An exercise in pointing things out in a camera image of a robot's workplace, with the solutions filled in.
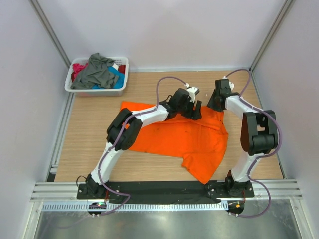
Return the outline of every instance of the pink cloth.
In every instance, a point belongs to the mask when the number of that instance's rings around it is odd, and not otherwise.
[[[74,81],[76,75],[82,71],[86,66],[88,65],[88,63],[86,63],[85,65],[81,65],[79,63],[74,63],[72,65],[72,68],[73,68],[73,73],[72,73],[72,82]]]

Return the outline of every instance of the blue cloth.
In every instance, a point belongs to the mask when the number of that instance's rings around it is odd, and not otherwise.
[[[124,74],[117,71],[113,66],[109,66],[108,67],[109,72],[112,72],[114,75],[119,76],[118,80],[116,81],[116,83],[113,86],[113,89],[119,89],[123,87],[124,84]],[[104,89],[103,87],[99,87],[97,84],[95,84],[92,89]]]

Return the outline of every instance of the wooden tabletop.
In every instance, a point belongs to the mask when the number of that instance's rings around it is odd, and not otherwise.
[[[119,112],[121,101],[154,104],[155,86],[161,77],[172,75],[200,88],[196,98],[206,105],[215,80],[228,71],[202,72],[143,72],[129,73],[127,87],[121,97],[76,97],[64,145],[56,173],[56,182],[74,182],[79,175],[87,176],[97,165],[106,143],[106,129]],[[247,82],[246,72],[237,72],[229,77],[240,92]],[[159,87],[159,99],[164,100],[183,85],[175,79],[166,79]],[[260,106],[251,82],[244,98]],[[241,120],[232,112],[225,111],[224,124],[229,133],[224,159],[212,179],[224,179],[228,170],[235,166],[241,154]],[[127,150],[115,165],[110,181],[174,181],[196,180],[181,166],[183,159]],[[253,174],[256,179],[281,179],[282,174],[276,156],[263,159]]]

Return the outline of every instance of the gray floor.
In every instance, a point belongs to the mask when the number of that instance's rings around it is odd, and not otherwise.
[[[256,214],[267,201],[248,201],[243,214]],[[301,239],[288,200],[274,200],[255,219],[229,216],[225,211],[114,213],[87,218],[83,212],[42,212],[36,239]]]

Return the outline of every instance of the orange fabric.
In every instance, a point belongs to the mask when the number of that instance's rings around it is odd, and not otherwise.
[[[122,102],[121,109],[139,111],[154,105]],[[183,167],[201,183],[207,183],[223,160],[228,133],[223,124],[224,112],[201,108],[202,118],[191,120],[178,114],[164,122],[141,129],[129,149],[137,152],[182,157]]]

